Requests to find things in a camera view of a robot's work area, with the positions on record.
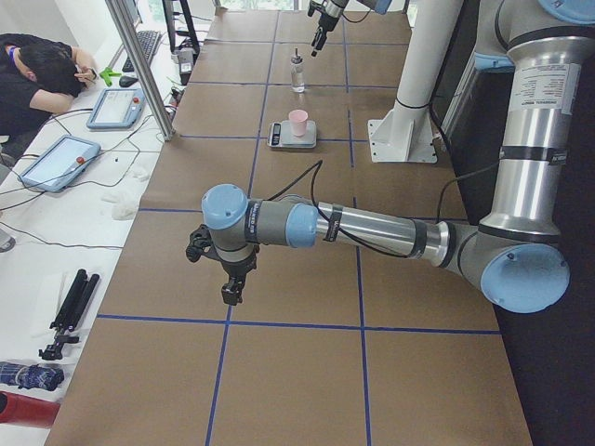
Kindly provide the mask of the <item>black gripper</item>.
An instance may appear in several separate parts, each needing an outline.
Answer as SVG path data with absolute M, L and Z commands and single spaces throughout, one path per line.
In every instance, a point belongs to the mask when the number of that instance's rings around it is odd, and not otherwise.
M 247 274 L 257 268 L 257 248 L 250 248 L 247 255 L 239 260 L 221 258 L 220 263 L 228 274 L 228 281 L 221 287 L 223 302 L 229 306 L 237 306 L 243 302 L 243 289 Z
M 321 14 L 318 20 L 318 27 L 311 43 L 311 56 L 316 57 L 318 49 L 322 49 L 327 39 L 327 33 L 334 31 L 339 19 L 342 16 L 342 5 L 340 3 L 321 3 L 315 6 Z

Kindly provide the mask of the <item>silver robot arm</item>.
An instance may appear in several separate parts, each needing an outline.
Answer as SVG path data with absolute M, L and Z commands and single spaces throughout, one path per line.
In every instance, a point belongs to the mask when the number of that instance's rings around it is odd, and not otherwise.
M 511 70 L 505 134 L 491 212 L 476 226 L 386 216 L 280 192 L 252 200 L 231 184 L 203 197 L 203 224 L 186 256 L 208 257 L 229 279 L 225 303 L 242 300 L 263 244 L 310 247 L 317 237 L 453 271 L 492 303 L 517 313 L 556 303 L 570 282 L 552 220 L 581 66 L 594 52 L 590 1 L 483 1 L 476 66 Z
M 310 1 L 307 15 L 312 17 L 315 12 L 320 13 L 315 35 L 311 42 L 311 55 L 316 57 L 324 48 L 327 35 L 335 30 L 339 20 L 344 17 L 344 10 L 349 0 L 324 0 Z M 385 14 L 391 4 L 391 0 L 357 0 L 357 3 L 367 7 L 370 11 L 378 14 Z

